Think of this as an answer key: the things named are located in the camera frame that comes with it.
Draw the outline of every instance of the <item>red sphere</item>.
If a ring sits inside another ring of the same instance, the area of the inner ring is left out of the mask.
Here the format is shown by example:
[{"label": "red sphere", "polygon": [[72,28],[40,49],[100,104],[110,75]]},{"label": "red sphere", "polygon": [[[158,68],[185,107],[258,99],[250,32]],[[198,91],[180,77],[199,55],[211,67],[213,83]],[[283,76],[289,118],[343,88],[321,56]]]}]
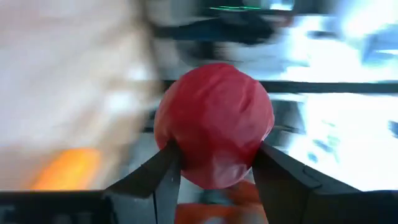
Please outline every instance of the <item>red sphere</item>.
[{"label": "red sphere", "polygon": [[160,149],[175,139],[183,152],[182,175],[204,189],[240,181],[274,125],[262,85],[232,65],[196,68],[165,93],[155,116]]}]

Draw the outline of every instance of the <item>orange object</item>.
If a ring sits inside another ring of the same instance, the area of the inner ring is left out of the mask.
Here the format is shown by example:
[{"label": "orange object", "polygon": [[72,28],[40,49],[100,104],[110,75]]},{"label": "orange object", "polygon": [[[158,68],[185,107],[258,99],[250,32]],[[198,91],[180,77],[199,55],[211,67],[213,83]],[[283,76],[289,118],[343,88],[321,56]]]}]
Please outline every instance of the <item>orange object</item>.
[{"label": "orange object", "polygon": [[222,219],[222,224],[255,223],[268,224],[266,214],[262,207],[257,188],[248,181],[225,190],[228,198],[234,202],[233,206],[204,205],[199,203],[183,203],[177,205],[175,224],[191,223],[203,224],[211,218]]},{"label": "orange object", "polygon": [[62,152],[36,178],[31,190],[85,190],[100,165],[100,152],[76,148]]}]

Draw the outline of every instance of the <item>metal bar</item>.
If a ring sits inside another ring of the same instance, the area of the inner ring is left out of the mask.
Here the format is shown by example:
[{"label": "metal bar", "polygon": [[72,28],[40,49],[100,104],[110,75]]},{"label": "metal bar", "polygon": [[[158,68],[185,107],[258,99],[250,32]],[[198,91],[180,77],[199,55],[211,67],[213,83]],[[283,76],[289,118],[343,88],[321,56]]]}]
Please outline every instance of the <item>metal bar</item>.
[{"label": "metal bar", "polygon": [[[167,90],[176,80],[163,80]],[[268,93],[398,93],[397,81],[382,83],[312,83],[259,81]]]}]

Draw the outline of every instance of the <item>black frame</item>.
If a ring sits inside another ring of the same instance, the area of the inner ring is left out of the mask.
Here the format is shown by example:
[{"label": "black frame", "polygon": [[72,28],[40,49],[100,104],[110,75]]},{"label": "black frame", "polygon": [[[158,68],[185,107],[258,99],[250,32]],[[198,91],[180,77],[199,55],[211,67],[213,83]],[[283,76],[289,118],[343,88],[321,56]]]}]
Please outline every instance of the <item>black frame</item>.
[{"label": "black frame", "polygon": [[[182,152],[175,141],[100,191],[2,192],[0,223],[173,224]],[[361,192],[262,143],[254,180],[268,222],[398,223],[398,191]]]},{"label": "black frame", "polygon": [[[164,91],[176,80],[163,80]],[[290,81],[261,81],[260,84],[268,93],[398,93],[398,82],[386,80],[377,83],[316,83]]]}]

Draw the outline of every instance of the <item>blurred background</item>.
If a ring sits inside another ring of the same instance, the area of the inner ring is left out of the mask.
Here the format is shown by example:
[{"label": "blurred background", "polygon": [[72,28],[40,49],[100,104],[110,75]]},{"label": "blurred background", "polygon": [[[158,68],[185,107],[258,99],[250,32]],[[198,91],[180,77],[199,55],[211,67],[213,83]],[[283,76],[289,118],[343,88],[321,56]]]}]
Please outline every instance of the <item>blurred background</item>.
[{"label": "blurred background", "polygon": [[[395,0],[242,3],[1,0],[0,189],[29,189],[57,155],[75,147],[105,158],[87,189],[130,173],[159,150],[153,117],[163,82],[206,63],[230,63],[262,81],[398,79]],[[212,30],[199,30],[209,34],[205,40],[157,35],[160,27],[178,31],[222,18],[220,11],[250,12],[273,33],[255,44],[212,39]],[[270,96],[269,144],[360,190],[398,189],[396,94]],[[200,194],[182,179],[180,203]]]}]

